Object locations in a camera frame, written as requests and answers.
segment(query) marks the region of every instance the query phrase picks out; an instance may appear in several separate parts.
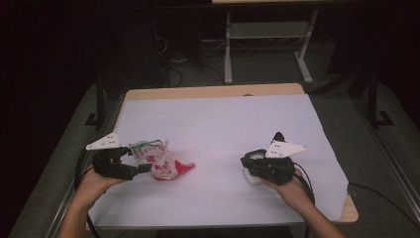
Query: dark floor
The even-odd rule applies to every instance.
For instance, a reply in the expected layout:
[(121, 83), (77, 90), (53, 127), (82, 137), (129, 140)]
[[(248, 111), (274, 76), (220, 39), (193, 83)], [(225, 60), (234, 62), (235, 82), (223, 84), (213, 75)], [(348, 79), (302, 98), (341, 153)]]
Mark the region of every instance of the dark floor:
[[(309, 92), (338, 76), (326, 73), (334, 42), (310, 45), (305, 57), (314, 79), (310, 85), (302, 82), (294, 61), (292, 52), (297, 43), (277, 44), (277, 49), (271, 49), (271, 44), (264, 49), (250, 45), (250, 51), (237, 52), (232, 63), (234, 84), (298, 82)], [(168, 74), (171, 85), (179, 82), (180, 87), (222, 85), (222, 55), (212, 55), (204, 58), (203, 62), (203, 68), (189, 61), (175, 64), (173, 69), (176, 71), (170, 70)], [(418, 237), (419, 229), (410, 219), (417, 226), (419, 222), (396, 182), (377, 134), (384, 138), (413, 186), (420, 190), (420, 177), (416, 170), (420, 168), (420, 131), (401, 109), (393, 92), (382, 84), (378, 92), (378, 110), (385, 111), (394, 125), (373, 130), (366, 120), (366, 97), (349, 97), (346, 90), (350, 83), (351, 80), (348, 80), (324, 94), (311, 95), (312, 103), (349, 182), (380, 192), (401, 210), (380, 195), (351, 184), (349, 194), (360, 218), (355, 223), (340, 224), (339, 227), (350, 237)], [(88, 115), (95, 112), (95, 103), (95, 88), (91, 87), (56, 146), (12, 230), (12, 237), (54, 236), (66, 199), (71, 195), (73, 169), (80, 150), (112, 130), (121, 107), (121, 101), (107, 100), (107, 120), (102, 129), (95, 130), (94, 127), (84, 126)], [(294, 237), (303, 237), (303, 225), (290, 228)], [(100, 233), (103, 237), (155, 237), (157, 231), (106, 230)]]

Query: white tabletop cover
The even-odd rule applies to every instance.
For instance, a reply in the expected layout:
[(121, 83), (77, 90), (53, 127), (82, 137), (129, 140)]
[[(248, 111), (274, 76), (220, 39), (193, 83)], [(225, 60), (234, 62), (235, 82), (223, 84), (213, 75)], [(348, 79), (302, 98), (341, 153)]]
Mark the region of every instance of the white tabletop cover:
[[(309, 174), (317, 207), (340, 219), (348, 181), (307, 95), (129, 100), (116, 127), (122, 146), (169, 140), (195, 164), (170, 181), (141, 174), (111, 187), (89, 214), (96, 226), (169, 228), (302, 222), (270, 187), (251, 186), (241, 157), (274, 134), (309, 150), (291, 156)], [(133, 157), (123, 158), (134, 165)]]

